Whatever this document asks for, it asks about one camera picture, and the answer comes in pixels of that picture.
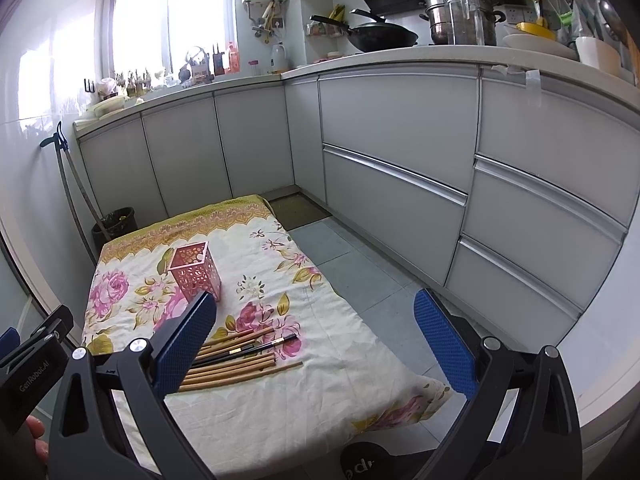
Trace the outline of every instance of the black frying pan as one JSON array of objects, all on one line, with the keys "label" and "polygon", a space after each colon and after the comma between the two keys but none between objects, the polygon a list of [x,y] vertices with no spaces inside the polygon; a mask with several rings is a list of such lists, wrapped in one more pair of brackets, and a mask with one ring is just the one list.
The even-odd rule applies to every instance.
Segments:
[{"label": "black frying pan", "polygon": [[347,33],[351,44],[363,52],[414,46],[418,39],[418,35],[415,32],[394,23],[386,23],[384,18],[380,18],[380,16],[371,14],[366,10],[354,9],[351,13],[367,16],[375,21],[351,28],[346,23],[337,22],[324,16],[314,14],[311,19],[315,22],[327,23],[341,28]]}]

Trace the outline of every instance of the floral tablecloth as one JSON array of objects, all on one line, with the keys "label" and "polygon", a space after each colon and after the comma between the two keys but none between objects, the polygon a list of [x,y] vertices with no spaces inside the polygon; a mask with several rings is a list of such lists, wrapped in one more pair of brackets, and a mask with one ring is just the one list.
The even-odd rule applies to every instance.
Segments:
[{"label": "floral tablecloth", "polygon": [[[300,251],[268,204],[248,196],[174,217],[102,250],[82,341],[93,353],[151,337],[187,301],[167,267],[176,247],[209,241],[222,279],[212,333],[289,333],[280,362],[303,367],[165,399],[220,479],[257,478],[314,459],[367,430],[430,417],[452,392],[409,371]],[[155,469],[123,395],[116,403],[141,464]]]}]

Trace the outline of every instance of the wall cabinet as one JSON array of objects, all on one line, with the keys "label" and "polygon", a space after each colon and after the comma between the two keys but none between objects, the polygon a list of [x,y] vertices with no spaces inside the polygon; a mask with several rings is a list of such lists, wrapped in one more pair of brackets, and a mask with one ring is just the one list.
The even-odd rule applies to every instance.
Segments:
[{"label": "wall cabinet", "polygon": [[84,138],[80,149],[103,214],[131,206],[140,228],[168,218],[139,117]]},{"label": "wall cabinet", "polygon": [[330,208],[444,284],[466,196],[418,174],[325,145]]},{"label": "wall cabinet", "polygon": [[482,78],[479,151],[576,194],[628,226],[640,188],[640,116],[548,77],[535,103],[523,79],[498,73]]},{"label": "wall cabinet", "polygon": [[566,300],[474,240],[458,244],[447,288],[516,340],[538,353],[558,344],[577,316]]},{"label": "wall cabinet", "polygon": [[231,198],[211,94],[153,108],[142,121],[169,216]]},{"label": "wall cabinet", "polygon": [[292,185],[291,147],[282,85],[221,91],[214,97],[233,196],[264,193]]},{"label": "wall cabinet", "polygon": [[468,191],[478,130],[475,66],[401,65],[320,78],[324,142]]},{"label": "wall cabinet", "polygon": [[285,96],[296,184],[325,202],[318,78],[286,84]]},{"label": "wall cabinet", "polygon": [[626,229],[545,181],[479,157],[463,231],[584,310]]}]

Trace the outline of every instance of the countertop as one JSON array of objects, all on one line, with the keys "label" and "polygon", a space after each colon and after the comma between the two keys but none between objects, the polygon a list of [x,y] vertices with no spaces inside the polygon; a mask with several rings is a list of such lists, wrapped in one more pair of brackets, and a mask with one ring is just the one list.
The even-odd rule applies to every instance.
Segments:
[{"label": "countertop", "polygon": [[542,73],[553,75],[606,94],[640,112],[640,89],[630,85],[618,77],[577,61],[572,61],[558,56],[551,56],[549,54],[532,52],[529,50],[518,50],[516,48],[505,48],[500,46],[431,45],[355,54],[354,56],[341,57],[340,59],[332,59],[321,63],[303,66],[301,68],[285,72],[282,75],[245,77],[194,86],[162,97],[149,99],[139,105],[125,108],[121,113],[113,114],[103,121],[98,121],[91,126],[82,128],[78,131],[78,139],[81,139],[81,137],[84,137],[101,127],[107,126],[114,121],[119,121],[155,106],[187,97],[206,94],[208,92],[213,93],[215,91],[241,86],[289,80],[297,77],[310,76],[345,68],[357,68],[367,65],[402,62],[463,62],[483,64],[487,66],[511,65],[528,70],[537,69]]}]

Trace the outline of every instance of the pink basket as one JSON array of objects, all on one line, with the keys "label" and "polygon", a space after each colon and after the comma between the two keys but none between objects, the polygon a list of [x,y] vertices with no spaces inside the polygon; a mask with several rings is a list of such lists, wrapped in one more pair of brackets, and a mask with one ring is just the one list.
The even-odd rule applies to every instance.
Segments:
[{"label": "pink basket", "polygon": [[209,252],[209,242],[178,247],[169,270],[187,301],[202,290],[209,291],[216,301],[220,301],[220,276]]}]

